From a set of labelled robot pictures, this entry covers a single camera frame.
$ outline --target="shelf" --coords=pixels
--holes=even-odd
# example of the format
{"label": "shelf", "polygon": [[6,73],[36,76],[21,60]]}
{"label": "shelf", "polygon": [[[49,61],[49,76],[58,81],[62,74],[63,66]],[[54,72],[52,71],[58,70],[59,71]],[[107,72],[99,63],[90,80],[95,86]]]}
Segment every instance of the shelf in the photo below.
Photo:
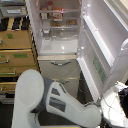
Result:
{"label": "shelf", "polygon": [[62,27],[51,27],[51,29],[79,29],[78,25],[62,26]]}
{"label": "shelf", "polygon": [[[76,20],[77,17],[63,17],[62,21],[64,20]],[[48,17],[48,19],[42,19],[42,20],[50,20],[50,21],[54,21],[54,17]]]}
{"label": "shelf", "polygon": [[94,36],[99,48],[101,49],[105,59],[107,60],[109,66],[112,67],[114,60],[115,60],[112,53],[109,51],[108,47],[106,46],[104,40],[102,39],[102,37],[101,37],[100,33],[98,32],[98,30],[96,29],[96,27],[94,26],[90,17],[84,16],[84,20],[87,23],[92,35]]}
{"label": "shelf", "polygon": [[76,54],[78,39],[72,37],[67,40],[52,38],[43,40],[39,55]]}
{"label": "shelf", "polygon": [[40,10],[38,13],[75,13],[75,12],[80,12],[79,9],[67,9],[67,10],[62,10],[62,11],[56,11],[56,10]]}

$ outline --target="open refrigerator door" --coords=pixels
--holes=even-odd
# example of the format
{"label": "open refrigerator door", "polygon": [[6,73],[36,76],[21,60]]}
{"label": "open refrigerator door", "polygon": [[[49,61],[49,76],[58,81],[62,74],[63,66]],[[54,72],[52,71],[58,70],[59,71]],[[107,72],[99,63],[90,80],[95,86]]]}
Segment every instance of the open refrigerator door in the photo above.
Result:
{"label": "open refrigerator door", "polygon": [[128,32],[102,0],[83,0],[81,17],[77,60],[96,102],[123,80],[128,68]]}

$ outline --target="glass shelf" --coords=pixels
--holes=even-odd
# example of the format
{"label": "glass shelf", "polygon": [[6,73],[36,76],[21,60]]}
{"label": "glass shelf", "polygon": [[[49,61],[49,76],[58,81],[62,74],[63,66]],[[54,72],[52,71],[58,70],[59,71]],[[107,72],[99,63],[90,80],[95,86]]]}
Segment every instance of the glass shelf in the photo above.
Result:
{"label": "glass shelf", "polygon": [[65,9],[62,11],[57,11],[57,10],[39,10],[38,13],[74,13],[74,12],[80,12],[79,9]]}
{"label": "glass shelf", "polygon": [[51,26],[51,29],[79,29],[79,25],[71,25],[71,26],[60,26],[60,27],[53,27]]}
{"label": "glass shelf", "polygon": [[[63,17],[62,18],[62,21],[64,20],[76,20],[77,17]],[[54,17],[48,17],[47,19],[42,19],[42,20],[51,20],[51,21],[54,21]]]}

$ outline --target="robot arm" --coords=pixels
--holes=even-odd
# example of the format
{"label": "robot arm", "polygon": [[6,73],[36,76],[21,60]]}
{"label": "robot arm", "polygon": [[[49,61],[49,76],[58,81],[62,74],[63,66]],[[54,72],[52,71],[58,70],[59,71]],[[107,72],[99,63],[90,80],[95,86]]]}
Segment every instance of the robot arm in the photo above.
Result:
{"label": "robot arm", "polygon": [[48,112],[63,116],[83,127],[100,125],[101,108],[106,121],[111,120],[105,116],[104,110],[108,110],[108,106],[105,106],[104,99],[101,100],[101,108],[95,104],[82,105],[60,83],[45,82],[35,70],[25,71],[18,79],[14,103],[12,128],[39,128],[38,113],[44,107]]}
{"label": "robot arm", "polygon": [[127,95],[128,87],[121,82],[108,89],[102,96],[101,109],[106,122],[112,127],[128,127],[128,119],[121,106],[120,95]]}

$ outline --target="cable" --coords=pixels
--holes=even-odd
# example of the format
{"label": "cable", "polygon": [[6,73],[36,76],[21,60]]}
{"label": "cable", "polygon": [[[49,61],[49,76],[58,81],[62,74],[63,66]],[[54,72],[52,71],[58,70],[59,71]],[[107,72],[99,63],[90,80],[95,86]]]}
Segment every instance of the cable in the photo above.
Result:
{"label": "cable", "polygon": [[78,87],[78,89],[79,89],[79,91],[81,92],[81,93],[86,93],[86,92],[84,92],[84,91],[82,91],[81,89],[80,89],[80,86]]}

